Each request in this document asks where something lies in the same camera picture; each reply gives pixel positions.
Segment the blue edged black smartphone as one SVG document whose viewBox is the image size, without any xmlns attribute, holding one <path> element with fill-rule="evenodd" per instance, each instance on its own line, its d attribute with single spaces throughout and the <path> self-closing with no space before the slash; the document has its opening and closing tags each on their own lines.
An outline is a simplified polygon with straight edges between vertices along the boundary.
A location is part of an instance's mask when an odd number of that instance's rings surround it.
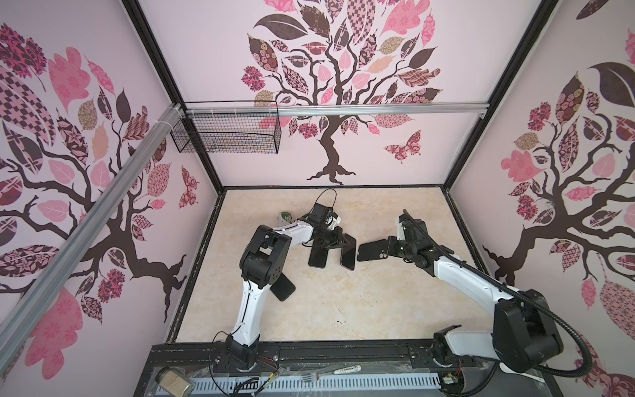
<svg viewBox="0 0 635 397">
<path fill-rule="evenodd" d="M 324 243 L 314 244 L 311 246 L 309 254 L 309 266 L 312 268 L 323 269 L 327 265 L 328 248 Z"/>
</svg>

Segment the purple smartphone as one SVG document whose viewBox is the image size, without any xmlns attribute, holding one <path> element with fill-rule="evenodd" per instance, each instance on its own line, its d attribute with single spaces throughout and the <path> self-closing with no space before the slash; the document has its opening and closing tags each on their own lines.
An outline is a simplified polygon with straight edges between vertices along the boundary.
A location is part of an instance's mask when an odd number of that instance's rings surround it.
<svg viewBox="0 0 635 397">
<path fill-rule="evenodd" d="M 345 233 L 342 238 L 342 250 L 340 256 L 340 264 L 354 271 L 356 266 L 357 240 L 351 235 Z"/>
</svg>

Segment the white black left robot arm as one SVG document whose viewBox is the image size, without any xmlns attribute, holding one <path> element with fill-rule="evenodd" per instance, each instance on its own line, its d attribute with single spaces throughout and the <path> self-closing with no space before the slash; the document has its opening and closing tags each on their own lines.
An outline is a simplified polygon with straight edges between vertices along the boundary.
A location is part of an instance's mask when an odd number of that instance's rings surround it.
<svg viewBox="0 0 635 397">
<path fill-rule="evenodd" d="M 242 371 L 256 365 L 261 338 L 261 318 L 266 298 L 273 295 L 280 302 L 294 294 L 296 287 L 284 274 L 290 248 L 309 246 L 309 266 L 323 268 L 329 251 L 340 250 L 340 263 L 355 269 L 357 240 L 339 226 L 299 219 L 281 228 L 259 226 L 241 256 L 241 305 L 234 329 L 228 333 L 224 348 L 228 359 Z"/>
</svg>

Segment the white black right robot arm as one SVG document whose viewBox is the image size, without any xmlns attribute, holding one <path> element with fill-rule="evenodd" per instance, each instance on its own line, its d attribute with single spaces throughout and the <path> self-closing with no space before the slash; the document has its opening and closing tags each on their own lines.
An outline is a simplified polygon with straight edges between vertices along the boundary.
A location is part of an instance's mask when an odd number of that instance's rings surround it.
<svg viewBox="0 0 635 397">
<path fill-rule="evenodd" d="M 434 334 L 435 359 L 471 356 L 503 362 L 515 372 L 542 365 L 563 351 L 553 318 L 536 309 L 545 300 L 534 290 L 509 292 L 476 268 L 463 264 L 428 236 L 425 222 L 406 213 L 397 220 L 397 235 L 389 238 L 388 254 L 411 262 L 430 276 L 458 289 L 481 306 L 493 323 L 489 331 L 465 330 L 460 324 Z"/>
</svg>

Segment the white plastic spoon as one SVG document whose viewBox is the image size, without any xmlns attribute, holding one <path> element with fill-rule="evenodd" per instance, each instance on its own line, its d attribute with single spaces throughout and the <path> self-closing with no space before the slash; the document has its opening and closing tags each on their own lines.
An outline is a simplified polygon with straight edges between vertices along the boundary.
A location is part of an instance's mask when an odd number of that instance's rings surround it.
<svg viewBox="0 0 635 397">
<path fill-rule="evenodd" d="M 516 372 L 516 371 L 512 370 L 510 367 L 508 367 L 507 365 L 505 365 L 504 362 L 500 362 L 499 363 L 499 368 L 500 368 L 500 370 L 502 372 L 504 372 L 506 374 L 520 375 L 520 376 L 524 376 L 526 378 L 529 378 L 531 380 L 534 380 L 534 381 L 542 383 L 542 384 L 546 383 L 545 380 L 542 377 L 540 377 L 538 375 L 532 375 L 532 374 L 529 374 L 529 373 L 526 373 L 526 372 Z"/>
</svg>

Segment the aluminium rail back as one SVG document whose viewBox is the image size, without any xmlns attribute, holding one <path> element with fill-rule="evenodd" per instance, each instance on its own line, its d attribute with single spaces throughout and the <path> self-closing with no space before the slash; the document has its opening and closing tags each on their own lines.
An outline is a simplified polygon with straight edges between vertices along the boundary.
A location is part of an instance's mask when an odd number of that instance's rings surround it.
<svg viewBox="0 0 635 397">
<path fill-rule="evenodd" d="M 195 107 L 186 111 L 188 115 L 230 115 L 263 117 L 308 117 L 308 116 L 361 116 L 380 114 L 440 114 L 440 113 L 476 113 L 486 114 L 487 103 L 430 103 L 430 104 L 366 104 L 366 105 L 319 105 L 281 107 L 267 104 L 263 107 L 238 107 L 231 103 L 225 107 Z"/>
</svg>

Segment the aluminium rail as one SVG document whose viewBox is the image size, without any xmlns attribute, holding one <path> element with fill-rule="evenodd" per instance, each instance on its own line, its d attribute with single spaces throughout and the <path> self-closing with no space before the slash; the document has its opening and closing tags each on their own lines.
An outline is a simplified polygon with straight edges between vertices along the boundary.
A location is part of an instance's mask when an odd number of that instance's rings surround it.
<svg viewBox="0 0 635 397">
<path fill-rule="evenodd" d="M 430 103 L 430 104 L 366 104 L 366 105 L 319 105 L 281 107 L 267 104 L 263 107 L 238 107 L 231 103 L 225 107 L 195 107 L 186 111 L 188 115 L 230 115 L 263 117 L 308 117 L 308 116 L 361 116 L 380 114 L 440 114 L 440 113 L 476 113 L 486 114 L 487 103 Z"/>
<path fill-rule="evenodd" d="M 5 319 L 1 325 L 2 371 L 5 371 L 16 357 L 20 347 L 81 262 L 84 253 L 91 247 L 117 205 L 132 187 L 135 178 L 141 175 L 155 150 L 181 119 L 182 108 L 180 104 L 171 104 L 165 109 L 150 129 L 149 137 L 137 147 L 135 154 L 117 173 L 94 207 L 89 210 L 84 221 L 64 242 L 51 264 L 38 276 Z"/>
</svg>

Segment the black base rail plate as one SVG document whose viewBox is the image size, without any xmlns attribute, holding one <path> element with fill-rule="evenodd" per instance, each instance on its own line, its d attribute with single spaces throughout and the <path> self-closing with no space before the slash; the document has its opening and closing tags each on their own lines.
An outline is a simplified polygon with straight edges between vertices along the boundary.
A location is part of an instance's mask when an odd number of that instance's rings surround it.
<svg viewBox="0 0 635 397">
<path fill-rule="evenodd" d="M 451 358 L 440 365 L 433 359 L 430 339 L 262 342 L 256 365 L 248 371 L 228 359 L 223 342 L 156 345 L 133 392 L 135 396 L 191 395 L 199 378 L 301 375 L 316 381 L 324 375 L 434 373 L 439 390 L 385 390 L 346 392 L 273 393 L 260 396 L 561 396 L 554 377 L 530 370 L 545 384 L 502 372 L 499 365 L 482 358 Z"/>
</svg>

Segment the aluminium rail left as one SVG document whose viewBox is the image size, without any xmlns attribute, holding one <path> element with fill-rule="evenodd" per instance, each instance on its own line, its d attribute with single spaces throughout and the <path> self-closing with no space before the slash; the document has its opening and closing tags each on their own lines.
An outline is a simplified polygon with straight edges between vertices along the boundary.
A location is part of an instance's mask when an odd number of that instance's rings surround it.
<svg viewBox="0 0 635 397">
<path fill-rule="evenodd" d="M 150 129 L 149 137 L 137 147 L 135 154 L 117 173 L 94 207 L 89 210 L 84 221 L 64 242 L 51 264 L 38 276 L 5 319 L 1 325 L 2 371 L 5 371 L 16 357 L 20 347 L 81 262 L 84 253 L 91 247 L 117 205 L 132 187 L 135 178 L 141 175 L 155 150 L 181 119 L 182 108 L 180 104 L 171 104 L 165 109 Z"/>
</svg>

